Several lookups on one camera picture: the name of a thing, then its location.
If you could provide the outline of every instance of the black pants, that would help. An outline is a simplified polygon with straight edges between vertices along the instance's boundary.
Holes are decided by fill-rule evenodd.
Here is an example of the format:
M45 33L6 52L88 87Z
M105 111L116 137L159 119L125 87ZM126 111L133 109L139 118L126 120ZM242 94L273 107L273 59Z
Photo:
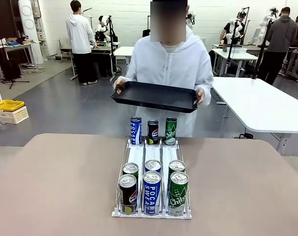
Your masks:
M92 54L73 54L80 83L94 82L100 78L99 67L93 63Z
M286 53L265 52L259 66L258 78L272 85L281 70Z

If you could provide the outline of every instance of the can lid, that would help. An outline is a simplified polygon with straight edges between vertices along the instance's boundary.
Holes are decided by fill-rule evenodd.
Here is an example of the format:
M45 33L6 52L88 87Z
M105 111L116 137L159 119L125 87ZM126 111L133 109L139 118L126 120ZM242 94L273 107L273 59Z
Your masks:
M161 181L161 175L156 171L148 171L144 173L143 180L147 183L158 183Z
M169 167L174 171L183 171L186 168L186 165L182 161L174 160L169 163Z
M130 120L132 120L132 121L141 121L141 117L131 117Z
M134 186L136 182L137 182L136 177L130 174L123 175L122 177L119 178L119 185L122 186L123 188L130 188Z
M157 160L149 160L145 163L145 167L151 171L157 171L161 168L161 163Z
M159 124L159 121L156 119L148 120L148 124Z
M171 174L170 179L175 183L179 185L184 185L188 183L188 175L181 171L175 171Z
M168 122L176 122L177 121L177 118L167 117L166 118L166 121L168 121Z
M126 163L125 165L123 165L123 172L127 173L127 174L134 174L137 171L139 171L139 167L136 163Z

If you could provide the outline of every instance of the can dispenser rack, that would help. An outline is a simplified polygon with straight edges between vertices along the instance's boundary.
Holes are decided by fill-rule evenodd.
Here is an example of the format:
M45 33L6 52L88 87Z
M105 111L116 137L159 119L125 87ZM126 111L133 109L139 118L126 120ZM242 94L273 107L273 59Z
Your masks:
M148 160L158 160L161 162L161 190L160 190L160 205L159 213L156 215L144 214L143 207L143 175L144 175L144 164ZM169 146L162 143L161 139L157 145L148 145L147 139L144 139L140 145L132 145L130 137L127 137L124 154L121 161L120 171L118 179L122 176L122 167L125 163L136 163L139 167L138 173L138 196L137 196L137 208L133 214L124 214L121 211L120 203L120 189L117 183L116 189L116 201L114 211L112 212L113 217L133 217L133 218L165 218L165 219L191 219L191 208L190 208L190 191L189 186L186 192L186 203L184 214L181 216L173 216L168 214L168 196L167 196L167 182L168 182L168 165L173 160L184 161L181 146L179 140L176 140L175 145Z

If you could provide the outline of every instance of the black tray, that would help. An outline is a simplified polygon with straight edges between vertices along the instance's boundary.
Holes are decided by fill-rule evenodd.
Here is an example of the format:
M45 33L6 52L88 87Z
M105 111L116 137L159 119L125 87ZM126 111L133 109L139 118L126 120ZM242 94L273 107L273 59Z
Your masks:
M197 109L196 91L164 85L128 81L111 98L117 103L191 113Z

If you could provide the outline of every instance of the can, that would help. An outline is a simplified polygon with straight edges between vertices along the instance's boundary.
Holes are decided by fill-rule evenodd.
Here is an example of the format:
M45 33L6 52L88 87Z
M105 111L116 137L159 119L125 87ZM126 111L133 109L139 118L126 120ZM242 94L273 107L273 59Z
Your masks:
M188 175L181 171L176 171L170 176L168 214L184 214L188 179Z
M144 213L159 214L161 175L156 171L148 171L143 175L144 185Z
M139 167L136 163L126 163L123 165L123 175L131 174L137 179L138 183L138 175L139 175Z
M176 142L177 119L168 117L165 124L165 143L175 145Z
M168 181L167 181L167 194L169 192L169 181L170 181L170 176L172 173L174 173L175 171L181 171L181 172L185 172L186 169L186 165L183 161L180 160L174 160L171 161L168 165Z
M137 180L133 175L127 174L119 178L120 204L123 214L133 214L137 208Z
M130 118L131 144L142 143L142 120L141 117Z
M148 121L148 140L150 145L159 143L159 122L155 119Z
M161 173L161 163L157 160L149 160L145 163L145 171L156 171L159 174Z

